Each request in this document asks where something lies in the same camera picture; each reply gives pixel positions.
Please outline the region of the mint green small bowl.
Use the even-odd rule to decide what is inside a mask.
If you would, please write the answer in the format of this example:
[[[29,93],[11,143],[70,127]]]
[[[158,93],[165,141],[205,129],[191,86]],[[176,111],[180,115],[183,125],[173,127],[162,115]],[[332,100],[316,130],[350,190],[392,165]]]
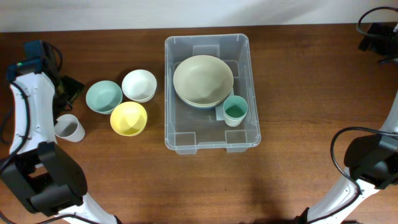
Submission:
[[[117,83],[109,80],[95,83],[86,94],[88,107],[100,114],[111,114],[122,101],[122,89]]]

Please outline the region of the grey cup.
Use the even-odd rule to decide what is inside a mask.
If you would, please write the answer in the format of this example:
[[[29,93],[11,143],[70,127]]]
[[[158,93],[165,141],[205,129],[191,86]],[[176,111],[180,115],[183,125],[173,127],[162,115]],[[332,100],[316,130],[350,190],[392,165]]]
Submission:
[[[85,130],[76,116],[64,114],[57,118],[55,135],[70,142],[79,142],[85,137]]]

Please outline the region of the yellow small bowl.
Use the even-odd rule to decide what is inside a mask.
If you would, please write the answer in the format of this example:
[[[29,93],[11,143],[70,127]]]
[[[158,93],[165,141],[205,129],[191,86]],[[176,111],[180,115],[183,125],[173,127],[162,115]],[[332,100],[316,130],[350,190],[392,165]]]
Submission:
[[[137,136],[146,127],[147,111],[139,103],[128,101],[118,105],[110,116],[112,129],[122,136]]]

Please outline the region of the white small bowl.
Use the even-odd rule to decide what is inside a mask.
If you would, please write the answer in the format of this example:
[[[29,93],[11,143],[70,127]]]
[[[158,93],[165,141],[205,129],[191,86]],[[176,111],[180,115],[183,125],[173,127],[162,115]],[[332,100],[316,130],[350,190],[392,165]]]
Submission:
[[[126,97],[138,103],[150,101],[156,92],[155,76],[143,69],[129,72],[122,81],[122,91]]]

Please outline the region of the blue plate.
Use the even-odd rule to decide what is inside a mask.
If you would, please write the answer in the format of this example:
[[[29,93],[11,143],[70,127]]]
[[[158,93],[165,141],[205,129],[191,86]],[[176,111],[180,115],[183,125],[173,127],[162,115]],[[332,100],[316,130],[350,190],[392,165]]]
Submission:
[[[186,105],[192,107],[192,108],[201,109],[201,110],[210,110],[210,109],[215,109],[216,108],[216,106],[197,106],[197,105],[193,105],[193,104],[190,104],[188,102],[185,102],[185,101],[184,101],[184,103]]]

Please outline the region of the cream plate bottom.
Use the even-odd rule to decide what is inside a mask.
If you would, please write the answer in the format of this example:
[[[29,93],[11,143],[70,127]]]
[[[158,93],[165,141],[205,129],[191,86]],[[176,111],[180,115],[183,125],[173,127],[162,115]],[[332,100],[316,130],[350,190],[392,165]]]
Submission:
[[[216,101],[215,103],[193,103],[191,101],[186,100],[184,97],[180,96],[179,94],[177,94],[177,96],[182,101],[185,101],[185,102],[188,102],[190,104],[197,105],[197,106],[217,106],[217,105],[221,104],[222,102],[224,102],[224,100],[226,100],[229,96],[233,96],[233,95],[234,95],[234,90],[231,90],[230,93],[224,99],[222,99],[220,101]]]

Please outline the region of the mint green cup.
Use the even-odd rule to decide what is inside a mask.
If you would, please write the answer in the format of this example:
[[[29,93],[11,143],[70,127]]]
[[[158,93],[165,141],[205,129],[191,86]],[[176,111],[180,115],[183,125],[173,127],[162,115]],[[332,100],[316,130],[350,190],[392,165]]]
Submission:
[[[241,96],[229,96],[223,103],[224,118],[244,118],[248,112],[248,103]]]

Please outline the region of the cream cup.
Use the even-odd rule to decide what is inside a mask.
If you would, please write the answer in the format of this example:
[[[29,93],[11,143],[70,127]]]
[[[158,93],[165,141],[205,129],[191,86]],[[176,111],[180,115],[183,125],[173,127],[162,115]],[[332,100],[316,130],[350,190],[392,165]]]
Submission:
[[[242,118],[230,118],[230,117],[225,117],[224,121],[225,123],[230,126],[230,127],[237,127],[238,125],[241,124],[241,122],[243,121],[243,117]]]

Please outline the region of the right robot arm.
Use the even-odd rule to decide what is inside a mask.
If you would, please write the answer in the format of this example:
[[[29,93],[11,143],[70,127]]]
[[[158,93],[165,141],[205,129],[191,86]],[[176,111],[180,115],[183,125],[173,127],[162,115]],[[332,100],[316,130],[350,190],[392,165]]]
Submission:
[[[335,158],[337,138],[351,127],[339,130],[331,140],[331,159],[341,177],[314,206],[295,218],[296,223],[347,223],[347,216],[368,197],[397,184],[397,103],[392,104],[379,130],[360,127],[365,136],[348,146],[344,167]]]

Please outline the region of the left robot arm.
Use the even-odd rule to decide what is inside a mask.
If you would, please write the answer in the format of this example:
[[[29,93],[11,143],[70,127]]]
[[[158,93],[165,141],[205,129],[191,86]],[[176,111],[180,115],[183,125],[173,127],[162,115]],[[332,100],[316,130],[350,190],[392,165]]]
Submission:
[[[89,195],[82,168],[57,144],[57,117],[73,108],[84,84],[60,76],[63,58],[52,44],[33,40],[24,52],[26,59],[6,72],[15,131],[1,160],[1,180],[27,211],[46,215],[47,223],[119,223]]]

